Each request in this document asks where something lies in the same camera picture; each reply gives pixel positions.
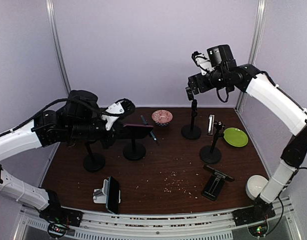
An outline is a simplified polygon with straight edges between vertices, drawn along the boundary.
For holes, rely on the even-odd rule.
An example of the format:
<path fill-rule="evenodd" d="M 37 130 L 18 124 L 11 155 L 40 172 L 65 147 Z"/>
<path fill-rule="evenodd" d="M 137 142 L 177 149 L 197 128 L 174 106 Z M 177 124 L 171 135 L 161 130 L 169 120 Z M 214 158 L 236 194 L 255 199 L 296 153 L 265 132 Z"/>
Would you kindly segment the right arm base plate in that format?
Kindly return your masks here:
<path fill-rule="evenodd" d="M 234 210 L 232 216 L 236 226 L 243 226 L 256 222 L 263 222 L 265 219 L 275 217 L 276 213 L 273 209 L 262 211 L 256 210 L 254 206 L 251 206 Z"/>

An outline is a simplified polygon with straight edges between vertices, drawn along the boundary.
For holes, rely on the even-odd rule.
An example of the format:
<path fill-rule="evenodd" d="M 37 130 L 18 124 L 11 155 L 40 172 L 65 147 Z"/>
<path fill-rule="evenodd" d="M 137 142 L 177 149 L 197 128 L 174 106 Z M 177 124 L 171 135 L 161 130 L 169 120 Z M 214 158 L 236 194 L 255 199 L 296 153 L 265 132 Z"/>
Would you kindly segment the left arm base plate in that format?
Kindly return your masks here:
<path fill-rule="evenodd" d="M 83 212 L 68 208 L 61 208 L 58 212 L 39 210 L 39 217 L 49 223 L 61 224 L 65 227 L 79 227 L 83 218 Z"/>

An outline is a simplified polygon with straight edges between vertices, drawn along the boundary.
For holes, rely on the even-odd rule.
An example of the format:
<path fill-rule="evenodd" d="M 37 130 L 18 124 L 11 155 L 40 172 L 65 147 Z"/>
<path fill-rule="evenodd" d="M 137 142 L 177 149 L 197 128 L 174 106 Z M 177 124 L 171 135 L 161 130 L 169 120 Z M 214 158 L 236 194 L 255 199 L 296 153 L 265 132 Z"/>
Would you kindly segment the black folding phone stand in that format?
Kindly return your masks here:
<path fill-rule="evenodd" d="M 211 201 L 216 201 L 222 191 L 225 181 L 233 182 L 235 178 L 216 170 L 207 164 L 203 166 L 203 169 L 210 172 L 211 177 L 201 191 L 201 195 Z"/>

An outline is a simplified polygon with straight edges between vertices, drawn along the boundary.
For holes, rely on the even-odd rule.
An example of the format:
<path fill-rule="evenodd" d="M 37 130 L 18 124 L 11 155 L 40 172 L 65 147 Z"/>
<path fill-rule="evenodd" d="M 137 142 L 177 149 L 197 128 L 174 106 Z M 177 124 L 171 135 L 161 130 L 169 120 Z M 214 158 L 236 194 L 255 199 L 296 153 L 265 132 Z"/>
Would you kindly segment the black stand with pink phone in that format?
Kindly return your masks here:
<path fill-rule="evenodd" d="M 185 88 L 188 100 L 191 101 L 191 119 L 190 124 L 186 124 L 181 128 L 181 135 L 188 140 L 196 140 L 201 137 L 201 129 L 195 125 L 195 118 L 198 115 L 197 106 L 198 102 L 194 98 L 192 89 L 188 86 Z"/>

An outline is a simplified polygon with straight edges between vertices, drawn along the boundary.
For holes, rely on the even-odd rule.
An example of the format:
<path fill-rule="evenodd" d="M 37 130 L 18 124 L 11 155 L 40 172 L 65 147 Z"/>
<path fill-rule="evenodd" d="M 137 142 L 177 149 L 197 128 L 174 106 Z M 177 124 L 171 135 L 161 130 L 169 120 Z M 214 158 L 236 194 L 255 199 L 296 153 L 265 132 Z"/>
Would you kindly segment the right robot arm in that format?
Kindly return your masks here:
<path fill-rule="evenodd" d="M 228 44 L 216 45 L 206 53 L 195 51 L 191 59 L 200 72 L 188 77 L 186 92 L 191 100 L 210 90 L 238 89 L 255 99 L 289 131 L 291 138 L 281 152 L 273 175 L 256 197 L 250 217 L 260 221 L 269 213 L 272 203 L 291 182 L 307 155 L 307 109 L 298 104 L 270 75 L 250 63 L 238 65 Z"/>

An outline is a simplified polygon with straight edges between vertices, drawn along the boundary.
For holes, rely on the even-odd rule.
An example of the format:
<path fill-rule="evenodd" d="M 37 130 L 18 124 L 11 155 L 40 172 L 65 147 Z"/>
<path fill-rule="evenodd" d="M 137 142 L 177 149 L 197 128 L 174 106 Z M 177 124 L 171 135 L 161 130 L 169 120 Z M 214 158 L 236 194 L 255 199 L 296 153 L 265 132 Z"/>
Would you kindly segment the pink smartphone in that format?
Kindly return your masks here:
<path fill-rule="evenodd" d="M 129 139 L 144 139 L 153 130 L 153 126 L 149 124 L 131 124 L 123 125 L 126 138 Z"/>

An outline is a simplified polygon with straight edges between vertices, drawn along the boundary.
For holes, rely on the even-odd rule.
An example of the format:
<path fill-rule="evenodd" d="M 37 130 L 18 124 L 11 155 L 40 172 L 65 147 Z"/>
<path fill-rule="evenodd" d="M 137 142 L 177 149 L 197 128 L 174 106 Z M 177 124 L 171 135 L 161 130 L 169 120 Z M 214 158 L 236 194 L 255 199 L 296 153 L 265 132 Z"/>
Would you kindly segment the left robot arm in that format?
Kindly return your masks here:
<path fill-rule="evenodd" d="M 0 162 L 22 152 L 56 143 L 100 141 L 110 147 L 119 135 L 120 120 L 135 110 L 127 98 L 100 109 L 98 97 L 86 90 L 72 90 L 68 97 L 54 100 L 18 126 L 0 133 Z M 66 212 L 57 193 L 20 180 L 0 163 L 0 194 L 45 211 L 54 222 Z"/>

